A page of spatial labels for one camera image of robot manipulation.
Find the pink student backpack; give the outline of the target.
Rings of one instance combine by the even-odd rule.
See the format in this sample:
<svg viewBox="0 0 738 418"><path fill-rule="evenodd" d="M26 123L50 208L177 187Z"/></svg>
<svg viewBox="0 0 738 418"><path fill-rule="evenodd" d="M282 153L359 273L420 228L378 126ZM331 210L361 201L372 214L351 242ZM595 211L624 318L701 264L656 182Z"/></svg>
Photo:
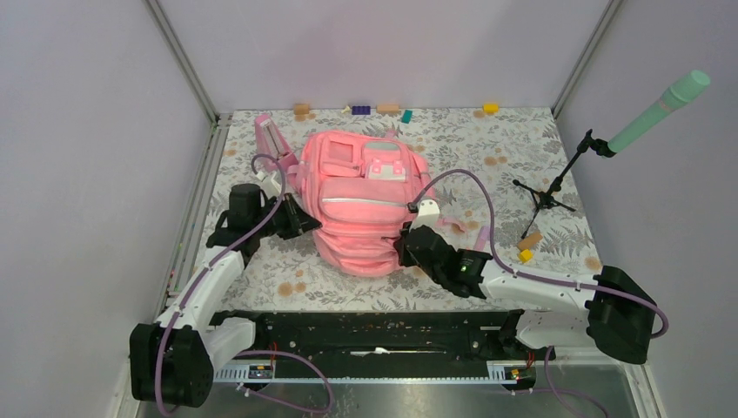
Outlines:
<svg viewBox="0 0 738 418"><path fill-rule="evenodd" d="M428 163L395 131L380 138L315 133L288 179L303 209L322 223L313 233L320 256L354 276L398 270L393 243L400 230L413 221L422 199L436 201L426 188L432 179Z"/></svg>

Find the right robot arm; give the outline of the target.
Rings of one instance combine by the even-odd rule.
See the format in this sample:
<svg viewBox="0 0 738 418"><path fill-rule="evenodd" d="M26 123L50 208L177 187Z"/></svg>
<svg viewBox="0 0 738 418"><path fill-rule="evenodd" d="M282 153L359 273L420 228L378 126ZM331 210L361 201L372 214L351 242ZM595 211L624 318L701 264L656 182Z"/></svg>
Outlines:
<svg viewBox="0 0 738 418"><path fill-rule="evenodd" d="M617 361L647 360L661 312L618 267L572 276L509 266L491 253L456 249L429 226L406 227L393 247L402 267L419 268L460 298L524 304L500 329L500 350L507 357L549 347L596 347Z"/></svg>

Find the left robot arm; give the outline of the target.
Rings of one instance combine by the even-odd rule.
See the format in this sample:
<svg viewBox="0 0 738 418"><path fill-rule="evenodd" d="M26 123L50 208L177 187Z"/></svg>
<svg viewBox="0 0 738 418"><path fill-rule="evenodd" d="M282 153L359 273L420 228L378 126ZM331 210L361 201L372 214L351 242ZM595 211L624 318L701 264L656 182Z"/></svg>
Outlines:
<svg viewBox="0 0 738 418"><path fill-rule="evenodd" d="M214 374L238 353L265 354L271 337L252 320L226 319L210 331L216 308L263 238L293 239L320 227L290 193L270 197L258 185L235 185L206 241L204 264L152 323L139 323L131 332L133 398L161 409L197 408L207 399Z"/></svg>

